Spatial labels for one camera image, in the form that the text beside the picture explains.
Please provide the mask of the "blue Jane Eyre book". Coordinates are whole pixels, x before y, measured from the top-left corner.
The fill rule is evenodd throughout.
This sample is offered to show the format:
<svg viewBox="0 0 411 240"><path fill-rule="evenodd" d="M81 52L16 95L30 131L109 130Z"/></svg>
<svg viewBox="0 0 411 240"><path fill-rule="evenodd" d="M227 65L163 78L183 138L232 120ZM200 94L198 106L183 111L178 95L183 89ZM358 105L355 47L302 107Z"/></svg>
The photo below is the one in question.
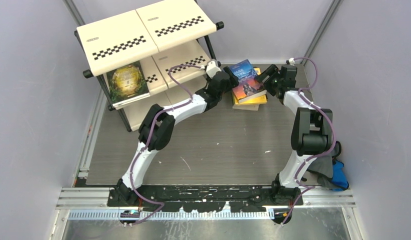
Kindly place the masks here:
<svg viewBox="0 0 411 240"><path fill-rule="evenodd" d="M267 93L264 86L255 79L258 74L248 59L230 65L229 69L238 77L238 86L232 89L238 103L245 103Z"/></svg>

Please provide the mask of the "cream three-tier shelf rack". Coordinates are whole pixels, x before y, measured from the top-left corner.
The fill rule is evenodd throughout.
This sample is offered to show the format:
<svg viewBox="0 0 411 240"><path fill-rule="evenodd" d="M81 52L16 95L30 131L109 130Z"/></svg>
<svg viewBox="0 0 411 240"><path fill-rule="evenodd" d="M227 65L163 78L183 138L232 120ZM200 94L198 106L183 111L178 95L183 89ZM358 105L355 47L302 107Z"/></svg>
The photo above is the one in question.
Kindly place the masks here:
<svg viewBox="0 0 411 240"><path fill-rule="evenodd" d="M86 56L86 78L98 79L127 131L136 131L153 104L170 105L177 84L200 82L201 66L216 60L209 36L224 27L212 21L195 0L162 0L76 28ZM139 61L150 96L122 108L112 106L104 74Z"/></svg>

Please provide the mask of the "green gold cover book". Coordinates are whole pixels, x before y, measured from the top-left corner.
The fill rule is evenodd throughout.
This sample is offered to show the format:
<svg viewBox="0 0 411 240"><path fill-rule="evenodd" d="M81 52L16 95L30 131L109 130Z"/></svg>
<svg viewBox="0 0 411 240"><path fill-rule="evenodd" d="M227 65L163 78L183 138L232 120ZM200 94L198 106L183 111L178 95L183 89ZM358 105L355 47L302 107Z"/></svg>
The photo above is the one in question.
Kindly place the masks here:
<svg viewBox="0 0 411 240"><path fill-rule="evenodd" d="M115 109L150 96L139 61L111 70L103 76L109 90L111 105Z"/></svg>

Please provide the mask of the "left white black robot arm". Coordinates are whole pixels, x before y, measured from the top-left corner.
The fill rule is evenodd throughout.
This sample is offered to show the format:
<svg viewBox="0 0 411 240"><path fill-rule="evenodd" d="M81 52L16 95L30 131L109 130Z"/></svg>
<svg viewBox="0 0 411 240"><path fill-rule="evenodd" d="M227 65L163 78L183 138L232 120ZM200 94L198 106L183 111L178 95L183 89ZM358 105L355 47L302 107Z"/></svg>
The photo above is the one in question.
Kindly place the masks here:
<svg viewBox="0 0 411 240"><path fill-rule="evenodd" d="M195 93L184 89L188 98L169 106L154 104L150 107L138 129L138 144L134 157L123 176L118 180L115 191L117 198L128 207L138 203L137 191L156 156L171 140L174 127L181 121L214 108L223 94L239 85L239 79L229 67L204 67L207 84Z"/></svg>

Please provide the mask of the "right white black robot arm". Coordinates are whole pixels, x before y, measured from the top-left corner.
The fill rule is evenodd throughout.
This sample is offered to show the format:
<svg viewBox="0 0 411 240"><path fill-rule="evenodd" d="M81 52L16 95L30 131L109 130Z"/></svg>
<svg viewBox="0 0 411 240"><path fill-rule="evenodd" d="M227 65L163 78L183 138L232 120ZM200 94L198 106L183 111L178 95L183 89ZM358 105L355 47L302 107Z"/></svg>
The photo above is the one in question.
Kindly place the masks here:
<svg viewBox="0 0 411 240"><path fill-rule="evenodd" d="M331 150L334 142L332 111L316 106L296 87L297 72L298 68L291 64L271 64L255 77L270 95L295 114L290 137L292 153L271 184L270 198L279 206L293 202L301 194L304 173L313 161Z"/></svg>

